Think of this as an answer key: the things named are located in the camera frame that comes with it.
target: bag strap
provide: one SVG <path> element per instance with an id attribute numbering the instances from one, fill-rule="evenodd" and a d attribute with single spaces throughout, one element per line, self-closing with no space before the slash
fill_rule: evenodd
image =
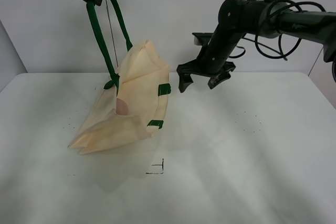
<path id="1" fill-rule="evenodd" d="M 119 25 L 121 27 L 122 34 L 125 37 L 127 51 L 129 51 L 132 48 L 133 45 L 132 45 L 132 42 L 130 40 L 130 37 L 128 36 L 127 30 L 126 30 L 126 27 L 125 27 L 125 23 L 124 23 L 124 20 L 122 18 L 122 14 L 121 14 L 121 11 L 120 11 L 119 4 L 118 4 L 117 0 L 110 0 L 110 1 L 113 5 L 113 8 L 114 8 L 115 12 L 116 12 L 117 19 L 118 19 Z M 101 32 L 101 28 L 100 28 L 99 21 L 98 21 L 98 18 L 97 18 L 97 14 L 96 14 L 96 10 L 95 10 L 95 4 L 92 3 L 92 2 L 87 3 L 86 4 L 86 9 L 88 11 L 88 15 L 89 15 L 89 19 L 90 19 L 90 23 L 91 23 L 91 26 L 92 26 L 92 29 L 93 29 L 94 36 L 95 36 L 96 41 L 98 43 L 99 49 L 104 56 L 106 66 L 107 66 L 107 69 L 109 70 L 109 74 L 110 74 L 110 77 L 111 77 L 111 80 L 105 84 L 104 89 L 110 89 L 115 85 L 117 87 L 117 94 L 118 94 L 120 76 L 115 72 L 115 70 L 113 68 L 113 64 L 112 64 L 112 61 L 111 61 L 111 58 L 110 58 L 110 54 L 109 54 L 109 51 L 107 49 L 107 46 L 106 46 L 106 43 L 105 43 L 105 40 L 104 40 L 104 36 Z"/>

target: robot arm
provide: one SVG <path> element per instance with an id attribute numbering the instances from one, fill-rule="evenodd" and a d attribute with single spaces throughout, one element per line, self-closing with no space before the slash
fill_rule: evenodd
<path id="1" fill-rule="evenodd" d="M 301 5 L 315 5 L 321 12 L 307 12 Z M 323 44 L 324 61 L 336 61 L 336 13 L 325 12 L 324 8 L 314 2 L 294 3 L 290 0 L 226 0 L 218 15 L 218 26 L 213 34 L 195 33 L 202 49 L 193 61 L 179 65 L 179 89 L 185 89 L 193 83 L 190 74 L 210 77 L 208 86 L 213 89 L 230 78 L 229 72 L 235 69 L 228 62 L 233 49 L 245 34 L 256 35 L 255 44 L 258 51 L 268 58 L 285 58 L 293 52 L 272 57 L 263 53 L 258 47 L 258 36 L 276 38 L 287 34 L 301 39 Z"/>

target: white table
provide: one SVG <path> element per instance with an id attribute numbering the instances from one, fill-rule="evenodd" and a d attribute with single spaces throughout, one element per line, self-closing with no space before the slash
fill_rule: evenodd
<path id="1" fill-rule="evenodd" d="M 0 223 L 336 222 L 336 110 L 307 76 L 193 77 L 180 94 L 172 73 L 161 134 L 79 155 L 106 78 L 28 73 L 0 93 Z"/>

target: cable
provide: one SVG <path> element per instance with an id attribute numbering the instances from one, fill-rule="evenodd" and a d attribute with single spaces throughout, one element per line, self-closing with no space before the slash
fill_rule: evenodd
<path id="1" fill-rule="evenodd" d="M 270 13 L 273 9 L 273 7 L 278 4 L 278 3 L 290 3 L 289 5 L 287 6 L 284 6 L 278 10 L 276 10 L 275 12 L 273 12 L 272 14 Z M 266 53 L 264 53 L 260 48 L 259 48 L 259 42 L 258 42 L 258 37 L 259 37 L 259 34 L 260 34 L 260 31 L 262 29 L 262 27 L 266 24 L 266 22 L 269 22 L 271 20 L 271 18 L 275 17 L 276 15 L 280 14 L 281 12 L 285 11 L 285 10 L 288 10 L 292 7 L 296 7 L 298 9 L 299 12 L 302 11 L 301 9 L 301 5 L 313 5 L 313 6 L 316 6 L 317 8 L 319 8 L 322 12 L 325 12 L 326 10 L 323 8 L 322 5 L 318 4 L 318 3 L 315 3 L 315 2 L 293 2 L 291 0 L 276 0 L 274 1 L 269 7 L 268 7 L 268 11 L 267 11 L 267 17 L 266 19 L 260 24 L 260 26 L 258 27 L 258 30 L 256 32 L 256 37 L 255 37 L 255 46 L 258 50 L 258 52 L 260 54 L 262 54 L 263 56 L 267 57 L 267 58 L 270 58 L 270 59 L 283 59 L 287 56 L 289 56 L 290 54 L 292 54 L 299 46 L 299 44 L 301 43 L 302 39 L 298 39 L 298 41 L 296 42 L 295 46 L 286 54 L 283 53 L 283 50 L 282 50 L 282 46 L 281 46 L 281 39 L 282 39 L 282 36 L 279 37 L 279 40 L 278 40 L 278 45 L 279 45 L 279 50 L 280 50 L 280 53 L 281 53 L 281 56 L 270 56 Z"/>
<path id="2" fill-rule="evenodd" d="M 240 46 L 236 46 L 240 49 L 243 49 L 244 51 L 240 54 L 240 55 L 237 55 L 237 56 L 229 56 L 230 59 L 237 59 L 237 58 L 240 58 L 241 56 L 243 56 L 245 53 L 246 53 L 246 49 L 244 47 L 240 47 Z"/>
<path id="3" fill-rule="evenodd" d="M 112 42 L 113 42 L 113 49 L 114 49 L 114 56 L 115 56 L 115 60 L 117 63 L 117 67 L 119 66 L 118 64 L 118 56 L 117 56 L 117 51 L 115 50 L 115 43 L 114 43 L 114 36 L 113 36 L 113 31 L 112 31 L 112 25 L 111 25 L 111 18 L 110 18 L 110 12 L 109 12 L 109 6 L 107 4 L 107 0 L 105 0 L 106 3 L 106 11 L 107 11 L 107 16 L 109 18 L 109 23 L 110 23 L 110 29 L 111 29 L 111 35 L 112 35 Z"/>
<path id="4" fill-rule="evenodd" d="M 313 66 L 311 67 L 311 69 L 310 69 L 310 71 L 309 71 L 309 73 L 308 73 L 308 77 L 310 77 L 310 74 L 311 74 L 311 72 L 313 71 L 313 68 L 315 67 L 315 64 L 316 64 L 317 60 L 319 59 L 319 57 L 320 57 L 320 55 L 321 55 L 322 52 L 323 52 L 323 47 L 321 48 L 320 53 L 317 55 L 316 60 L 315 60 Z"/>
<path id="5" fill-rule="evenodd" d="M 332 76 L 334 77 L 334 81 L 336 82 L 336 57 L 332 63 Z"/>
<path id="6" fill-rule="evenodd" d="M 244 40 L 248 40 L 248 41 L 254 42 L 253 39 L 249 39 L 249 38 L 245 38 L 245 37 L 243 37 L 243 38 L 241 38 L 241 39 L 244 39 Z M 271 48 L 271 47 L 269 47 L 269 46 L 266 46 L 266 45 L 263 44 L 263 43 L 258 42 L 258 45 L 260 45 L 260 46 L 262 46 L 262 47 L 265 47 L 265 48 L 267 48 L 267 49 L 269 49 L 269 50 L 271 50 L 271 51 L 273 51 L 273 52 L 276 52 L 278 55 L 283 55 L 283 53 L 281 53 L 281 52 L 279 52 L 279 51 L 277 51 L 277 50 L 275 50 L 275 49 L 273 49 L 273 48 Z M 241 47 L 241 46 L 236 46 L 236 47 L 237 47 L 237 48 L 240 48 L 240 49 L 243 49 L 244 51 L 243 51 L 240 55 L 237 55 L 237 56 L 229 56 L 230 59 L 237 59 L 237 58 L 240 58 L 241 56 L 243 56 L 243 55 L 246 53 L 246 49 L 245 49 L 244 47 Z"/>
<path id="7" fill-rule="evenodd" d="M 251 42 L 255 42 L 254 39 L 249 39 L 249 38 L 245 38 L 245 37 L 242 38 L 242 39 L 245 39 L 245 40 L 248 40 L 248 41 L 251 41 Z M 283 55 L 283 53 L 281 53 L 281 51 L 277 51 L 277 50 L 275 50 L 274 48 L 271 48 L 271 47 L 269 47 L 269 46 L 266 46 L 266 45 L 263 44 L 263 43 L 258 42 L 258 45 L 263 46 L 263 47 L 265 47 L 265 48 L 267 48 L 267 49 L 269 49 L 269 50 L 271 50 L 271 51 L 273 51 L 273 52 L 276 52 L 276 53 L 279 54 L 279 55 Z"/>

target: white wall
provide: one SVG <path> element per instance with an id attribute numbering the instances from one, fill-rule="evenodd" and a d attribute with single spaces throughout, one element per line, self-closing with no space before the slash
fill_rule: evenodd
<path id="1" fill-rule="evenodd" d="M 173 68 L 197 56 L 191 33 L 213 31 L 223 1 L 118 0 L 132 42 L 152 39 Z M 106 71 L 83 1 L 0 0 L 0 6 L 0 18 L 29 72 Z M 104 3 L 99 10 L 113 56 Z M 112 22 L 121 60 L 125 42 L 118 23 Z"/>
<path id="2" fill-rule="evenodd" d="M 0 91 L 18 74 L 26 72 L 0 21 Z"/>
<path id="3" fill-rule="evenodd" d="M 0 6 L 0 19 L 28 72 L 107 71 L 82 0 L 0 0 Z M 104 7 L 97 12 L 106 16 Z"/>

